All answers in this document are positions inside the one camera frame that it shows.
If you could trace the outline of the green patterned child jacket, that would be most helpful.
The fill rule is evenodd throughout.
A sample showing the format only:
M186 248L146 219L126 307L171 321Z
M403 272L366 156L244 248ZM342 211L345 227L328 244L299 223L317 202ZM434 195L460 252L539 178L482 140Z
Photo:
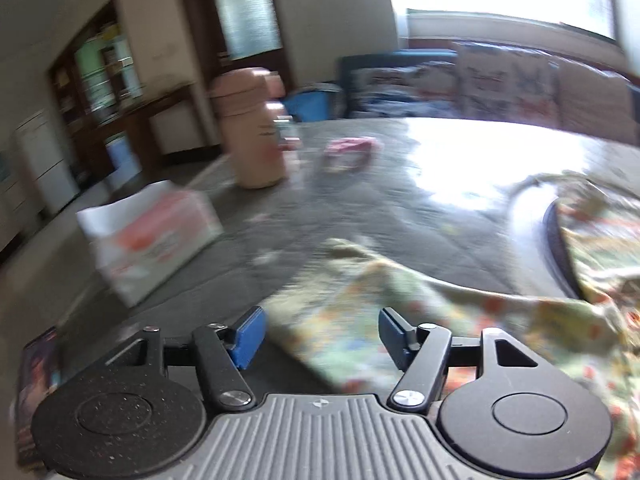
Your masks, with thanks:
M378 312L472 337L498 327L598 396L613 437L599 474L639 474L639 304L622 275L639 260L639 197L556 174L561 237L585 295L497 294L438 280L338 236L266 301L268 333L285 352L344 393L390 391L398 369L378 336Z

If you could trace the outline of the white tissue pack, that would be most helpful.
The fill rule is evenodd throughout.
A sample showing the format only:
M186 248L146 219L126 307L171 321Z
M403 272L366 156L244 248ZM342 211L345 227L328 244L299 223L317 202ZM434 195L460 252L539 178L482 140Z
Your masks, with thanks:
M224 232L204 193L170 181L83 209L76 218L96 270L130 308Z

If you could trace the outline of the grey quilted table cover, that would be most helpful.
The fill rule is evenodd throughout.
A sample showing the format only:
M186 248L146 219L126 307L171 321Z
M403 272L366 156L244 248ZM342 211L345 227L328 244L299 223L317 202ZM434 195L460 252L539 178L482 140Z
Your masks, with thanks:
M127 337L145 325L181 334L230 322L288 282L322 242L338 236L454 284L554 296L537 249L544 207L534 197L556 174L639 187L639 152L538 127L454 119L360 119L298 128L290 175L245 191L218 159L193 182L213 203L221 237L145 299L124 307L102 285L62 325L68 352ZM373 136L367 167L323 168L326 144Z

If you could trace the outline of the round black induction hob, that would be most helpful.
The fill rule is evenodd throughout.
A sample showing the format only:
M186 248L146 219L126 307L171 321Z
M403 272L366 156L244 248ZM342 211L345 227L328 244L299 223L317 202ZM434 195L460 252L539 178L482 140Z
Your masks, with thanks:
M562 292L567 297L585 300L582 285L578 282L567 244L561 232L557 202L552 202L544 212L542 247L544 248L546 266Z

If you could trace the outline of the small pink toy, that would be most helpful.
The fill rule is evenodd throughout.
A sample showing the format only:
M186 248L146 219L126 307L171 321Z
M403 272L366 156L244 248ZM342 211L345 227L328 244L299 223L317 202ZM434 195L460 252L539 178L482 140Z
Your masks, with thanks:
M329 172L345 172L367 167L382 144L373 136L343 136L326 144L322 165Z

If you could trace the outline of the white refrigerator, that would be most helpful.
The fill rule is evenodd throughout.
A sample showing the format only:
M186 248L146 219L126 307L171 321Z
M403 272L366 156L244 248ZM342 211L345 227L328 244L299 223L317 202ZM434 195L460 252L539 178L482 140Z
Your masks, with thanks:
M40 110L22 122L15 140L47 214L56 216L76 198L79 188L46 114Z

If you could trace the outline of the pink cartoon water bottle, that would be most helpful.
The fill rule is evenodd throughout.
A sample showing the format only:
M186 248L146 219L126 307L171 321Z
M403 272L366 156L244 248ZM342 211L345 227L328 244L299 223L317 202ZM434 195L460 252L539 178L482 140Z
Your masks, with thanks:
M218 126L236 182L268 188L285 177L276 120L288 114L280 75L262 67L232 70L209 87Z

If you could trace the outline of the blue grey cloth on sofa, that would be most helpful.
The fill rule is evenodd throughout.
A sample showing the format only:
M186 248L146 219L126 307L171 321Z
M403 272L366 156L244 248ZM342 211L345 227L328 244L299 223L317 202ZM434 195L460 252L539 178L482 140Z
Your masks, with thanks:
M314 82L290 92L282 103L294 122L326 122L345 114L342 88L334 82Z

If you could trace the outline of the lying butterfly cushion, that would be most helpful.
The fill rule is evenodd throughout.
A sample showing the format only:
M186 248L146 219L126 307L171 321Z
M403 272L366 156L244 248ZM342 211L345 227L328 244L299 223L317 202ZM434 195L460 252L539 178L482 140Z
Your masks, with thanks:
M454 64L355 70L348 107L350 118L460 118Z

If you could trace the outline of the blue sofa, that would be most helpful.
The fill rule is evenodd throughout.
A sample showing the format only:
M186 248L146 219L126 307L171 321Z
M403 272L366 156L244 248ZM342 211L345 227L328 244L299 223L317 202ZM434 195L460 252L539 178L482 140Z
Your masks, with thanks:
M342 58L336 80L314 84L285 104L303 122L489 120L627 144L639 133L639 89L623 75L541 50L470 42Z

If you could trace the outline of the dark wooden shelf cabinet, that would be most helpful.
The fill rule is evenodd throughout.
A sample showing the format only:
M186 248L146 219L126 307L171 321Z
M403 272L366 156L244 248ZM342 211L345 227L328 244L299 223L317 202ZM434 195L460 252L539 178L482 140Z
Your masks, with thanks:
M195 146L207 144L203 119L190 82L163 82L154 89L139 81L114 0L102 6L73 36L48 68L50 88L82 182L109 177L116 166L107 141L124 136L145 174L157 173L178 153L164 152L152 120L184 106L194 122Z

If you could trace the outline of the upright butterfly cushion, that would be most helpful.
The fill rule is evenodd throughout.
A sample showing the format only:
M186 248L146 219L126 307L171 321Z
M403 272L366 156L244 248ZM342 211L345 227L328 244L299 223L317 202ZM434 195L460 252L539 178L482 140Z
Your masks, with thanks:
M463 117L559 127L558 83L551 55L459 42L456 71Z

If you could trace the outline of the plain beige cushion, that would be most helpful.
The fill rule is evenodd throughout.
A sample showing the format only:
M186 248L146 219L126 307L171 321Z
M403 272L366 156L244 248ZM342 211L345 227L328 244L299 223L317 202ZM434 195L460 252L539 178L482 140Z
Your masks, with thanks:
M557 58L558 107L565 131L638 144L634 99L629 81L614 72Z

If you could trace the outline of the dark wooden door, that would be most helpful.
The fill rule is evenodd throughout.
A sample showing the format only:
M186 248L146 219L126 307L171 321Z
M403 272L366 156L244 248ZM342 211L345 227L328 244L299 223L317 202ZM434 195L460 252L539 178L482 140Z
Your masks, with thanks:
M204 86L238 68L279 73L295 86L274 0L182 0Z

